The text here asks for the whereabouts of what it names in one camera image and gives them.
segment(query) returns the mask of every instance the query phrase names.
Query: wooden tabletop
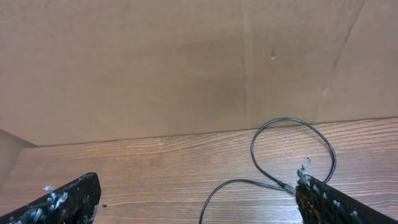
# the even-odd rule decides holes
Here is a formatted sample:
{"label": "wooden tabletop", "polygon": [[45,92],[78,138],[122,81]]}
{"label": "wooden tabletop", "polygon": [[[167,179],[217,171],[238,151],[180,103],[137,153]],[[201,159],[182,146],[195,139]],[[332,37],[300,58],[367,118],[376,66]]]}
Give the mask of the wooden tabletop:
{"label": "wooden tabletop", "polygon": [[[398,118],[318,124],[337,153],[329,184],[398,219]],[[252,163],[256,130],[49,146],[24,149],[0,194],[0,215],[93,171],[102,196],[95,223],[197,223],[211,191],[230,179],[273,184]],[[324,179],[330,155],[304,126],[269,128],[258,138],[260,166],[294,184],[306,157],[309,171]],[[245,183],[222,188],[205,212],[205,223],[301,223],[293,196]]]}

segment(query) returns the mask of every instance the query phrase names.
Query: cable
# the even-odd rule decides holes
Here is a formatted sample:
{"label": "cable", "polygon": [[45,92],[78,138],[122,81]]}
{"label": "cable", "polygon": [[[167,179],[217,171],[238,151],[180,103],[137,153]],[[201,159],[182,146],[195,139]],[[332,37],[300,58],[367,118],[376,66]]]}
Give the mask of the cable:
{"label": "cable", "polygon": [[209,197],[207,198],[207,200],[206,200],[206,202],[205,202],[205,204],[203,205],[203,208],[202,208],[202,210],[201,210],[200,218],[199,218],[199,224],[202,223],[202,220],[203,220],[203,216],[204,216],[204,214],[205,214],[206,207],[207,207],[207,205],[209,204],[210,199],[212,198],[212,196],[213,196],[220,188],[222,188],[222,187],[224,187],[225,185],[228,185],[228,184],[232,184],[232,183],[235,183],[235,182],[245,182],[245,183],[249,183],[249,184],[258,185],[258,186],[260,186],[260,187],[267,187],[267,188],[275,189],[275,190],[283,190],[283,191],[287,191],[287,192],[290,192],[290,193],[294,194],[294,190],[295,190],[295,189],[294,189],[292,186],[290,186],[289,184],[283,183],[282,181],[276,179],[275,177],[271,176],[271,175],[268,174],[266,171],[264,171],[263,169],[261,169],[261,167],[260,167],[259,164],[257,163],[256,158],[255,158],[255,156],[254,156],[254,142],[256,141],[257,136],[258,136],[266,127],[268,127],[268,125],[270,125],[270,124],[272,124],[272,123],[275,123],[275,122],[278,122],[278,121],[295,121],[295,122],[298,122],[298,123],[300,123],[300,124],[303,124],[303,125],[307,126],[308,128],[310,128],[312,131],[314,131],[317,135],[319,135],[319,136],[322,138],[322,140],[324,140],[324,142],[326,143],[326,145],[327,145],[328,148],[329,148],[329,152],[330,152],[330,155],[331,155],[331,167],[330,167],[329,174],[327,175],[326,179],[325,179],[323,182],[324,182],[324,183],[327,183],[327,182],[331,179],[331,177],[332,177],[332,175],[333,175],[333,173],[335,172],[335,169],[336,169],[336,152],[335,152],[334,148],[331,146],[331,144],[329,143],[329,141],[328,141],[318,130],[316,130],[313,126],[307,124],[306,122],[304,122],[304,121],[302,121],[302,120],[300,120],[300,119],[295,119],[295,118],[277,118],[277,119],[273,119],[273,120],[271,120],[271,121],[268,121],[265,125],[263,125],[263,126],[255,133],[255,135],[254,135],[254,137],[253,137],[253,140],[251,141],[250,153],[251,153],[251,158],[252,158],[253,163],[254,163],[254,165],[256,166],[256,168],[257,168],[262,174],[264,174],[266,177],[268,177],[268,178],[270,178],[271,180],[273,180],[273,181],[274,181],[277,185],[279,185],[280,187],[278,187],[278,186],[273,186],[273,185],[269,185],[269,184],[263,184],[263,183],[256,182],[256,181],[253,181],[253,180],[245,180],[245,179],[229,180],[229,181],[227,181],[227,182],[221,184],[220,186],[218,186],[218,187],[217,187],[216,189],[214,189],[214,191],[212,191],[212,193],[209,195]]}

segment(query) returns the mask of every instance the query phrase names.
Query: wooden table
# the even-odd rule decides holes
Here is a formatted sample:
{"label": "wooden table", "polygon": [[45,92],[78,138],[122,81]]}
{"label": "wooden table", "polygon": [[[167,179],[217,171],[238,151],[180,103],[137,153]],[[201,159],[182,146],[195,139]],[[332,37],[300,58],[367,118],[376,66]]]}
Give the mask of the wooden table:
{"label": "wooden table", "polygon": [[[315,127],[336,149],[329,184],[398,219],[398,119]],[[95,223],[197,223],[209,193],[230,179],[272,183],[251,161],[251,131],[97,142],[24,149],[0,194],[3,215],[59,187],[97,172],[102,197]],[[256,143],[263,169],[294,184],[311,158],[309,174],[323,179],[331,160],[315,133],[303,126],[270,128]],[[301,223],[293,196],[237,183],[221,189],[203,223]]]}

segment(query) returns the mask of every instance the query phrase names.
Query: cardboard backdrop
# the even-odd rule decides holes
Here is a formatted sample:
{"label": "cardboard backdrop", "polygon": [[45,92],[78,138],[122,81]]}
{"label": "cardboard backdrop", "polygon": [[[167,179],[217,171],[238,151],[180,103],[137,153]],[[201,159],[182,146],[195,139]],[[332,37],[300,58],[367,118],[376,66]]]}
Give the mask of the cardboard backdrop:
{"label": "cardboard backdrop", "polygon": [[398,116],[398,1],[0,0],[0,128],[38,145]]}

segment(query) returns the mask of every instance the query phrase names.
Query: coiled cord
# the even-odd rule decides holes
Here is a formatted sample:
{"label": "coiled cord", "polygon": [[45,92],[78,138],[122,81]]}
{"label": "coiled cord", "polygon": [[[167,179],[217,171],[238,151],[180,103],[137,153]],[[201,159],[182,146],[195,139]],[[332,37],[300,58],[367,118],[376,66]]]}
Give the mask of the coiled cord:
{"label": "coiled cord", "polygon": [[277,118],[277,119],[273,119],[272,121],[268,121],[265,125],[263,125],[263,126],[255,133],[255,135],[254,135],[254,137],[253,137],[253,140],[251,141],[250,153],[251,153],[251,158],[252,158],[252,160],[253,160],[253,163],[254,163],[254,165],[257,167],[257,169],[258,169],[262,174],[264,174],[266,177],[268,177],[268,178],[270,178],[272,181],[274,181],[279,187],[278,187],[278,186],[274,186],[274,185],[269,185],[269,184],[263,184],[263,183],[256,182],[256,181],[253,181],[253,180],[245,180],[245,179],[229,180],[229,181],[227,181],[227,182],[221,184],[220,186],[218,186],[218,187],[217,187],[216,189],[214,189],[214,191],[212,191],[212,193],[209,195],[209,197],[207,198],[207,200],[206,200],[206,202],[205,202],[205,204],[203,205],[203,208],[202,208],[202,210],[201,210],[200,218],[199,218],[199,224],[202,223],[202,220],[203,220],[203,216],[204,216],[204,214],[205,214],[206,207],[207,207],[207,205],[209,204],[210,199],[212,198],[212,196],[213,196],[219,189],[221,189],[222,187],[224,187],[225,185],[228,185],[228,184],[232,184],[232,183],[235,183],[235,182],[244,182],[244,183],[248,183],[248,184],[254,184],[254,185],[257,185],[257,186],[260,186],[260,187],[266,187],[266,188],[269,188],[269,189],[287,191],[287,192],[290,192],[290,193],[292,193],[292,194],[295,193],[295,189],[294,189],[292,186],[290,186],[289,184],[283,183],[282,181],[276,179],[275,177],[271,176],[271,175],[268,174],[266,171],[264,171],[263,169],[261,169],[261,167],[260,167],[259,164],[257,163],[256,158],[255,158],[255,156],[254,156],[254,142],[256,141],[256,138],[258,137],[258,135],[259,135],[266,127],[268,127],[268,125],[270,125],[270,124],[272,124],[272,123],[275,123],[275,122],[278,122],[278,121],[295,121],[295,122],[298,122],[298,123],[300,123],[300,124],[303,124],[303,125],[307,126],[308,128],[310,128],[312,131],[314,131],[317,135],[319,135],[319,136],[324,140],[324,142],[325,142],[326,145],[328,146],[328,149],[329,149],[329,152],[330,152],[330,155],[331,155],[331,167],[330,167],[329,174],[327,175],[326,179],[325,179],[323,182],[324,182],[324,183],[327,183],[327,182],[331,179],[331,177],[332,177],[332,175],[333,175],[333,173],[335,172],[335,169],[336,169],[336,152],[335,152],[334,148],[331,146],[331,144],[329,143],[329,141],[328,141],[318,130],[316,130],[313,126],[309,125],[308,123],[306,123],[306,122],[304,122],[304,121],[302,121],[302,120],[300,120],[300,119],[295,119],[295,118]]}

